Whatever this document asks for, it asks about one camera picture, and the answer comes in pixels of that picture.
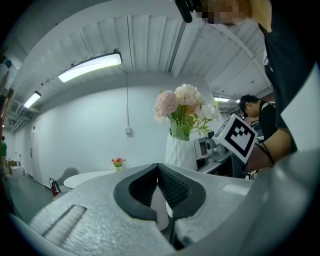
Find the round white table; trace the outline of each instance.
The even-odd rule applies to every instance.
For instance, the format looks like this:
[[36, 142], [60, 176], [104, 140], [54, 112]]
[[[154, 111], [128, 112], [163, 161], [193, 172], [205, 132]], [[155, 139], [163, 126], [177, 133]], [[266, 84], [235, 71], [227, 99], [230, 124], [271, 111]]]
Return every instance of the round white table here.
[[116, 171], [114, 171], [114, 170], [102, 170], [102, 171], [80, 173], [78, 175], [74, 175], [74, 176], [67, 178], [63, 182], [63, 185], [65, 185], [69, 189], [74, 189], [75, 187], [79, 186], [80, 184], [82, 184], [88, 180], [91, 180], [93, 178], [103, 176], [103, 175], [113, 174], [115, 172]]

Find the white flower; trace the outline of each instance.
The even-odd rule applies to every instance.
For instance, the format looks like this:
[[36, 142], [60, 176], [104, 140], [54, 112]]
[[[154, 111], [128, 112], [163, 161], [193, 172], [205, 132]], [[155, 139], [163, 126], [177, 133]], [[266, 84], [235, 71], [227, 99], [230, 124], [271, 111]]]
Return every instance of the white flower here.
[[197, 107], [195, 113], [198, 116], [198, 119], [201, 121], [203, 121], [206, 118], [201, 107]]
[[200, 118], [201, 120], [204, 119], [203, 116], [205, 116], [205, 118], [207, 119], [218, 120], [220, 116], [220, 111], [218, 107], [214, 107], [212, 104], [205, 104], [202, 106], [201, 111], [197, 112], [197, 115], [199, 116], [199, 118], [202, 117]]
[[203, 99], [197, 90], [190, 84], [183, 84], [175, 90], [176, 102], [179, 105], [200, 105]]

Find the fire extinguisher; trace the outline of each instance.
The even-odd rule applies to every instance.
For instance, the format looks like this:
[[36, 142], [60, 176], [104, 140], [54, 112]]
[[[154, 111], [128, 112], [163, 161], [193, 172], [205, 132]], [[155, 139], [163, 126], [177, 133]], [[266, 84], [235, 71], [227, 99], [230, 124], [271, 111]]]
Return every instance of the fire extinguisher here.
[[53, 197], [61, 193], [61, 190], [57, 184], [57, 182], [53, 178], [49, 178], [49, 184], [51, 188], [51, 192]]

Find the ceiling light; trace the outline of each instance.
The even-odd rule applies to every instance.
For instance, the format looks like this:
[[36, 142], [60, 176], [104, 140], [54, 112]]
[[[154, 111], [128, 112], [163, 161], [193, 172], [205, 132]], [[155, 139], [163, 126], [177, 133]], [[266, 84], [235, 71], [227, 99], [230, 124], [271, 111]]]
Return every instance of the ceiling light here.
[[218, 102], [228, 102], [230, 100], [229, 98], [218, 98], [218, 97], [214, 97], [214, 99]]
[[121, 65], [121, 64], [122, 64], [122, 59], [121, 59], [120, 52], [108, 53], [105, 55], [88, 59], [84, 62], [79, 63], [76, 66], [72, 66], [71, 68], [64, 71], [62, 74], [58, 75], [58, 78], [63, 83], [65, 83], [85, 73], [110, 67], [110, 66]]
[[28, 109], [32, 106], [33, 103], [35, 103], [37, 100], [39, 100], [41, 97], [41, 94], [37, 91], [33, 93], [33, 95], [26, 101], [24, 106]]

